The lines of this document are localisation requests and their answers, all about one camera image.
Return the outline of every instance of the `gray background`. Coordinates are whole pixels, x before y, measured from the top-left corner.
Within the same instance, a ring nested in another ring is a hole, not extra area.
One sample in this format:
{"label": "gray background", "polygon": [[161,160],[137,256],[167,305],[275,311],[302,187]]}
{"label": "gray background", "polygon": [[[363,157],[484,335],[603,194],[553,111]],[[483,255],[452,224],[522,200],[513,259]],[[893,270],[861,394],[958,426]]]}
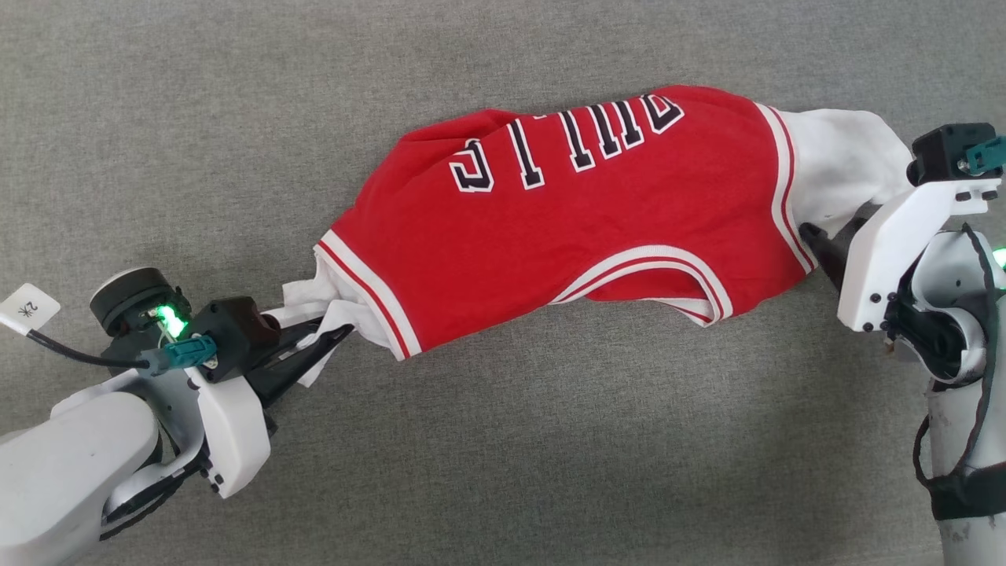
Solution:
{"label": "gray background", "polygon": [[[1006,128],[1003,29],[988,0],[3,0],[0,294],[35,282],[90,352],[127,266],[276,306],[398,136],[484,107],[684,82]],[[193,481],[83,564],[937,564],[926,380],[835,308],[817,273],[705,331],[581,302],[402,364],[354,338],[246,490]],[[0,360],[0,431],[104,377]]]}

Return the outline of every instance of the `basketball jersey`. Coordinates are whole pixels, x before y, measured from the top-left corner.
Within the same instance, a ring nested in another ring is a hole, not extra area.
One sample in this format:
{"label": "basketball jersey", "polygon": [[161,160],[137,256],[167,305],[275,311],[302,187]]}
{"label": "basketball jersey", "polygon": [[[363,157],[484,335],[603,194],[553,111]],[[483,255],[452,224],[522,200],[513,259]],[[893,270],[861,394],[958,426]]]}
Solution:
{"label": "basketball jersey", "polygon": [[709,87],[487,110],[402,137],[316,252],[399,360],[582,298],[704,327],[814,267],[794,161],[777,111]]}

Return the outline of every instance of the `green led light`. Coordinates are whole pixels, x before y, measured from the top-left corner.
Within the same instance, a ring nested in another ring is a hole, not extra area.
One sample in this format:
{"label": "green led light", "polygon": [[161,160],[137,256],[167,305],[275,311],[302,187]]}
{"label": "green led light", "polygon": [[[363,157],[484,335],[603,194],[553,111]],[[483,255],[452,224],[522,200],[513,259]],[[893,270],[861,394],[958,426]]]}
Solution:
{"label": "green led light", "polygon": [[164,330],[171,335],[172,339],[177,339],[181,336],[182,331],[185,330],[185,326],[188,325],[188,323],[178,319],[178,316],[175,315],[175,310],[167,306],[157,308],[157,318],[164,324]]}

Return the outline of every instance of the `black letter with white outline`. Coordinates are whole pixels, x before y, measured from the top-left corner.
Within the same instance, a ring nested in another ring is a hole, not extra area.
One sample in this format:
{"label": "black letter with white outline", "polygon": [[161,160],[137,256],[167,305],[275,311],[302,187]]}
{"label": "black letter with white outline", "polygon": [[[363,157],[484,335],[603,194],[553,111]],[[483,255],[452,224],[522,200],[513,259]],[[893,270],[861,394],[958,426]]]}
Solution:
{"label": "black letter with white outline", "polygon": [[608,119],[604,105],[596,104],[591,107],[591,116],[594,117],[594,127],[598,130],[598,139],[601,140],[601,153],[605,159],[611,159],[622,153],[622,146],[615,139],[615,132],[612,131],[612,122]]}
{"label": "black letter with white outline", "polygon": [[571,110],[566,110],[559,115],[562,117],[562,126],[565,128],[566,141],[569,142],[569,160],[572,161],[572,168],[580,172],[594,167],[594,156],[591,151],[583,147],[583,140],[579,137],[579,126],[572,116]]}
{"label": "black letter with white outline", "polygon": [[[685,115],[681,108],[669,101],[667,97],[644,95],[640,98],[643,99],[643,105],[646,106],[646,117],[650,120],[650,129],[654,134],[663,134]],[[666,105],[667,108],[659,110],[657,108],[658,102]]]}
{"label": "black letter with white outline", "polygon": [[513,150],[517,154],[520,162],[521,180],[524,182],[524,190],[537,188],[545,184],[545,175],[541,173],[541,167],[534,164],[531,157],[531,149],[527,146],[527,135],[524,134],[524,126],[520,119],[510,122],[510,141],[513,142]]}
{"label": "black letter with white outline", "polygon": [[615,103],[619,109],[619,122],[622,124],[622,143],[626,149],[632,149],[643,143],[643,130],[636,124],[636,117],[632,113],[629,101],[619,101]]}
{"label": "black letter with white outline", "polygon": [[486,161],[486,152],[482,149],[482,143],[477,139],[468,140],[465,149],[455,153],[455,155],[466,155],[472,158],[475,164],[475,172],[469,172],[465,163],[451,161],[451,169],[454,170],[454,180],[458,183],[458,190],[462,192],[491,192],[493,190],[493,173],[489,170],[489,163]]}

